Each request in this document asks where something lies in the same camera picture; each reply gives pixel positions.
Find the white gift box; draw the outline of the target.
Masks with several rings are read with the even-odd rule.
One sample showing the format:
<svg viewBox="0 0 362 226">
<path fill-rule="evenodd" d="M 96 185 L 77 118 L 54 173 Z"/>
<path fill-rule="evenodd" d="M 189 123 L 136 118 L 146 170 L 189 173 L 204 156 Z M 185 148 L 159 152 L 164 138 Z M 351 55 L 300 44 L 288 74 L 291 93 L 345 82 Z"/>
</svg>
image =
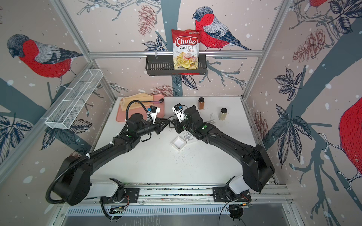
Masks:
<svg viewBox="0 0 362 226">
<path fill-rule="evenodd" d="M 184 133 L 184 139 L 187 144 L 192 144 L 198 141 L 198 139 L 193 136 L 190 132 Z"/>
</svg>

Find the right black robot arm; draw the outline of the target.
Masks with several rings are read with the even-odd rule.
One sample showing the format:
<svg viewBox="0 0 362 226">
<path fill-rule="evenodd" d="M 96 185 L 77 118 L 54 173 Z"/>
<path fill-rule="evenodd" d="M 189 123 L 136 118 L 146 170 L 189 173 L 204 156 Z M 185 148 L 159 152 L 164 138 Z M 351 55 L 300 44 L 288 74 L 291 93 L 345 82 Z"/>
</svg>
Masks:
<svg viewBox="0 0 362 226">
<path fill-rule="evenodd" d="M 234 194 L 252 189 L 260 193 L 275 173 L 275 168 L 266 149 L 261 145 L 251 146 L 242 143 L 221 132 L 211 123 L 204 122 L 196 106 L 183 108 L 181 104 L 173 107 L 177 116 L 172 121 L 177 133 L 189 132 L 197 140 L 215 146 L 236 159 L 242 166 L 243 173 L 228 183 L 228 189 Z"/>
</svg>

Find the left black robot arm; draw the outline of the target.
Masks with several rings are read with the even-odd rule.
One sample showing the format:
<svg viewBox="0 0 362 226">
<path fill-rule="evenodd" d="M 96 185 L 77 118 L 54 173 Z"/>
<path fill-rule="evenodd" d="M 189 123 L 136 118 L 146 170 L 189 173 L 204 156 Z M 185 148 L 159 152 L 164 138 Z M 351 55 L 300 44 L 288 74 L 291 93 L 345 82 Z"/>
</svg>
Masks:
<svg viewBox="0 0 362 226">
<path fill-rule="evenodd" d="M 170 124 L 169 118 L 156 116 L 158 109 L 155 106 L 143 109 L 148 119 L 144 120 L 139 113 L 127 116 L 121 132 L 106 146 L 81 157 L 67 157 L 45 193 L 46 201 L 50 204 L 66 202 L 74 206 L 84 199 L 98 197 L 101 200 L 109 198 L 113 202 L 122 202 L 126 197 L 122 182 L 113 178 L 91 181 L 91 175 L 116 157 L 133 150 L 142 142 L 142 136 L 153 132 L 160 134 Z"/>
</svg>

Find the iridescent black spoon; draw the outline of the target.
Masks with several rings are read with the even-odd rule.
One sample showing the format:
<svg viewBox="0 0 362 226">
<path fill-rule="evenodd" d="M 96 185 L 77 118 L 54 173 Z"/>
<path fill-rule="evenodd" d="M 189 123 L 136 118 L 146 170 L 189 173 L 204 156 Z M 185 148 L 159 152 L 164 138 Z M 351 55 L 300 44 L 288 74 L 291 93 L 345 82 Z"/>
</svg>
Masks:
<svg viewBox="0 0 362 226">
<path fill-rule="evenodd" d="M 163 101 L 164 101 L 164 99 L 161 98 L 160 100 L 146 101 L 146 103 L 157 104 L 157 103 L 163 103 Z"/>
</svg>

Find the orange spice jar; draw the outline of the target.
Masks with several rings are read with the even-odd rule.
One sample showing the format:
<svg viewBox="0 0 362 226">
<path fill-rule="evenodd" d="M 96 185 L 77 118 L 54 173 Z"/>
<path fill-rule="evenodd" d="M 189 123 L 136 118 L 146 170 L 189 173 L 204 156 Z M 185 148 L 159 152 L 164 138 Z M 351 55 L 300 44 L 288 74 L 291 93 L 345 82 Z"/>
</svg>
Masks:
<svg viewBox="0 0 362 226">
<path fill-rule="evenodd" d="M 204 109 L 204 107 L 205 107 L 205 99 L 203 97 L 200 97 L 198 99 L 198 108 L 199 110 L 202 110 Z"/>
</svg>

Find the beige cloth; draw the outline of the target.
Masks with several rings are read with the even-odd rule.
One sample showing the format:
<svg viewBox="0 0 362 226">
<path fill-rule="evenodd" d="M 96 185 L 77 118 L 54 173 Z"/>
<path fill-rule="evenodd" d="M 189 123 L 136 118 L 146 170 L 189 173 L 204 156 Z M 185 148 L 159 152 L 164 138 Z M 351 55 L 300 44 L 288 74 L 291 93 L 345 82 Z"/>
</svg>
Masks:
<svg viewBox="0 0 362 226">
<path fill-rule="evenodd" d="M 129 97 L 125 97 L 120 100 L 120 107 L 122 111 L 126 111 L 127 106 L 134 100 L 139 101 L 153 101 L 154 98 L 152 95 L 146 94 L 146 93 L 139 93 L 136 95 L 132 95 Z"/>
</svg>

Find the pink tray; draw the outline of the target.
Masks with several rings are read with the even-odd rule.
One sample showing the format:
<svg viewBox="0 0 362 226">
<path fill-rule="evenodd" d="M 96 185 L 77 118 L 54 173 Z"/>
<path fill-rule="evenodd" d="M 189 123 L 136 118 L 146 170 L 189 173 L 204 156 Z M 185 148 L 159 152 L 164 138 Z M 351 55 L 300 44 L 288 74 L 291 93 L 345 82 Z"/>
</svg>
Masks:
<svg viewBox="0 0 362 226">
<path fill-rule="evenodd" d="M 164 99 L 164 96 L 162 94 L 156 94 L 156 95 L 152 95 L 154 100 L 160 100 L 161 98 Z M 161 108 L 160 113 L 157 114 L 158 118 L 163 118 L 165 115 L 165 103 L 157 103 L 157 104 L 152 104 L 152 103 L 146 103 L 146 101 L 142 101 L 143 104 L 145 105 L 145 107 L 148 109 L 151 105 L 157 106 L 159 108 Z M 147 114 L 144 111 L 144 109 L 141 107 L 141 105 L 139 103 L 134 103 L 132 104 L 132 106 L 129 109 L 128 112 L 128 116 L 129 118 L 136 113 L 140 113 L 143 115 L 143 119 L 147 120 Z M 117 117 L 116 117 L 116 121 L 117 122 L 124 122 L 126 121 L 126 111 L 122 111 L 121 107 L 118 108 L 118 112 L 117 112 Z"/>
</svg>

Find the pale spice jar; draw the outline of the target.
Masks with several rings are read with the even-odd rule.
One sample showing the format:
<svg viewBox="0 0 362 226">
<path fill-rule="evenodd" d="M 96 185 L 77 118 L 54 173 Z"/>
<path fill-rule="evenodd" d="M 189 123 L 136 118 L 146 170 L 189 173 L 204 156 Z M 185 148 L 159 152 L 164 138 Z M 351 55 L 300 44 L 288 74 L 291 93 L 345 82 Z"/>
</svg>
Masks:
<svg viewBox="0 0 362 226">
<path fill-rule="evenodd" d="M 227 112 L 228 112 L 227 108 L 223 107 L 219 113 L 219 120 L 224 121 L 226 119 Z"/>
</svg>

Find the Chuba cassava chips bag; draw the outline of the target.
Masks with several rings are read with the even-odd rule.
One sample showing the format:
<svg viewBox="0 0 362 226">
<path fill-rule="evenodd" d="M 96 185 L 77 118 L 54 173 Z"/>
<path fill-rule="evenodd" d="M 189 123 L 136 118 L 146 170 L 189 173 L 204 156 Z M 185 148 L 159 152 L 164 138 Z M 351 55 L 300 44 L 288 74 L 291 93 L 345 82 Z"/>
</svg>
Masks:
<svg viewBox="0 0 362 226">
<path fill-rule="evenodd" d="M 173 38 L 174 70 L 199 69 L 200 30 L 171 30 Z"/>
</svg>

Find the white mesh shelf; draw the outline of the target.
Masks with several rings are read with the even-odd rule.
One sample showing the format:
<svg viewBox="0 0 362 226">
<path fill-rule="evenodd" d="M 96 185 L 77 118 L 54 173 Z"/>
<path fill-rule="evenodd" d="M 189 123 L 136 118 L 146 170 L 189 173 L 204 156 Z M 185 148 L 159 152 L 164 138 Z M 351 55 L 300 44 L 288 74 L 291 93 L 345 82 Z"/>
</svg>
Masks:
<svg viewBox="0 0 362 226">
<path fill-rule="evenodd" d="M 66 89 L 66 96 L 45 124 L 51 129 L 69 129 L 102 78 L 103 73 L 100 69 L 83 70 L 77 76 L 76 84 Z"/>
</svg>

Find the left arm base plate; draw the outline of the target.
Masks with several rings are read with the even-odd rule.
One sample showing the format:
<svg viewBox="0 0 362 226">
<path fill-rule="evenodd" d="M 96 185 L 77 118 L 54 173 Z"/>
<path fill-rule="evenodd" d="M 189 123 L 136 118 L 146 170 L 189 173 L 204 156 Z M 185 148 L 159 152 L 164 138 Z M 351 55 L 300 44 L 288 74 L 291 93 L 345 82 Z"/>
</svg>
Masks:
<svg viewBox="0 0 362 226">
<path fill-rule="evenodd" d="M 130 204 L 137 203 L 139 197 L 139 188 L 118 189 L 112 197 L 101 197 L 104 204 Z"/>
</svg>

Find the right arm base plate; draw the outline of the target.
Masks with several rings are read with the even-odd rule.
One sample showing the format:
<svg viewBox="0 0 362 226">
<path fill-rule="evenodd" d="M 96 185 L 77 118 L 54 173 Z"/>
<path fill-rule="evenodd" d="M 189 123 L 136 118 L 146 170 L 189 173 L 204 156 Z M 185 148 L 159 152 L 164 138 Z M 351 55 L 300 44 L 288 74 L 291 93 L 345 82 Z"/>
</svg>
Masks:
<svg viewBox="0 0 362 226">
<path fill-rule="evenodd" d="M 250 202 L 251 196 L 249 190 L 246 190 L 240 194 L 234 193 L 227 187 L 213 187 L 212 197 L 214 202 Z"/>
</svg>

